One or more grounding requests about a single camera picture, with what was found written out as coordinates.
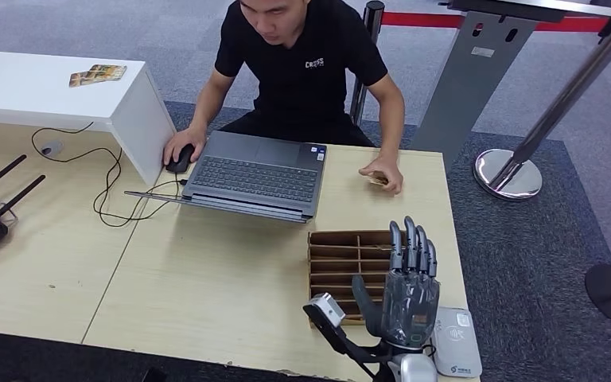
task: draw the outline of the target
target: man's arm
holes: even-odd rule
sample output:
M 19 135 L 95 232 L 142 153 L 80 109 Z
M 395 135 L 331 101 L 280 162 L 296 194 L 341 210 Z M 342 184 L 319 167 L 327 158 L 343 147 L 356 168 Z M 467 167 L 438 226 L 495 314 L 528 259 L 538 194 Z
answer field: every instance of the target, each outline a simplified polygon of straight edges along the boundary
M 195 148 L 190 161 L 195 162 L 200 157 L 204 144 L 207 142 L 207 126 L 219 114 L 228 89 L 231 88 L 234 80 L 235 77 L 226 77 L 216 69 L 212 70 L 212 75 L 198 95 L 196 110 L 189 127 L 176 133 L 165 145 L 162 153 L 164 164 L 169 163 L 171 158 L 179 161 L 181 149 L 188 144 Z
M 399 172 L 399 143 L 404 131 L 404 97 L 389 74 L 368 87 L 380 105 L 382 139 L 378 157 L 360 170 L 362 175 L 382 173 L 388 183 L 383 187 L 392 193 L 401 193 L 404 176 Z
M 368 87 L 380 105 L 379 121 L 383 142 L 380 155 L 399 155 L 399 143 L 404 132 L 404 97 L 389 74 Z
M 207 126 L 219 114 L 221 107 L 224 105 L 224 100 L 234 80 L 235 77 L 226 77 L 216 69 L 212 70 L 212 75 L 198 95 L 196 111 L 193 114 L 189 129 L 207 130 Z

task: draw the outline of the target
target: laptop keyboard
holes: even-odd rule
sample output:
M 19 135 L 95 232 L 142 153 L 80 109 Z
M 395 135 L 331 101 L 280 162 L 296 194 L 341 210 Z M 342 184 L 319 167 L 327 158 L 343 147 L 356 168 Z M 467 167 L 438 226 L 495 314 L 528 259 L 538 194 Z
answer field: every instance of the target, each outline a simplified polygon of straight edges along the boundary
M 312 201 L 316 171 L 204 157 L 194 185 L 229 189 L 291 201 Z

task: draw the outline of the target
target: laptop touchpad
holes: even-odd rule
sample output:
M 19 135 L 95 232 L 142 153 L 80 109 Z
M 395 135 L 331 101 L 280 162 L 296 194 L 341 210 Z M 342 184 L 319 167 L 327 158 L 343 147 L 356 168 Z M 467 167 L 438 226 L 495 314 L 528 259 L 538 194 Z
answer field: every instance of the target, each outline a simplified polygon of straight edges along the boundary
M 287 142 L 262 142 L 256 152 L 256 161 L 266 164 L 282 163 L 287 166 L 296 164 L 301 145 Z

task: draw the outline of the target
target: man's left hand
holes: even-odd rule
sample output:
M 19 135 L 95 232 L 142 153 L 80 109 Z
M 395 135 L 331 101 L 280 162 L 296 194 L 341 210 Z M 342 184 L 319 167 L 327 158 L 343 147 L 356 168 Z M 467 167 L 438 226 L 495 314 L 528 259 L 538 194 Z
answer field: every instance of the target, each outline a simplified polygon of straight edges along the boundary
M 384 191 L 394 193 L 395 195 L 402 192 L 404 176 L 399 172 L 396 156 L 380 154 L 368 166 L 360 169 L 360 174 L 368 176 L 375 171 L 382 173 L 387 179 L 387 185 L 383 186 Z

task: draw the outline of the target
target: prosthetic hand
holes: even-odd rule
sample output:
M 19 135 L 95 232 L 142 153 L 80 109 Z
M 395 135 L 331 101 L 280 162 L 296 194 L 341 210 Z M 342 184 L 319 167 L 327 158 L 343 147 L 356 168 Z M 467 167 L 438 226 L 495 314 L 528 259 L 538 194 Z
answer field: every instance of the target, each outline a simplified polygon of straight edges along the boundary
M 404 224 L 406 251 L 399 226 L 390 223 L 392 249 L 383 306 L 374 304 L 360 275 L 352 279 L 366 329 L 380 338 L 378 345 L 360 347 L 345 336 L 341 328 L 345 313 L 330 294 L 319 294 L 303 306 L 333 349 L 352 358 L 375 382 L 437 380 L 434 363 L 422 353 L 434 329 L 439 302 L 436 251 L 422 227 L 415 227 L 408 216 Z M 364 366 L 370 363 L 380 364 L 378 373 Z

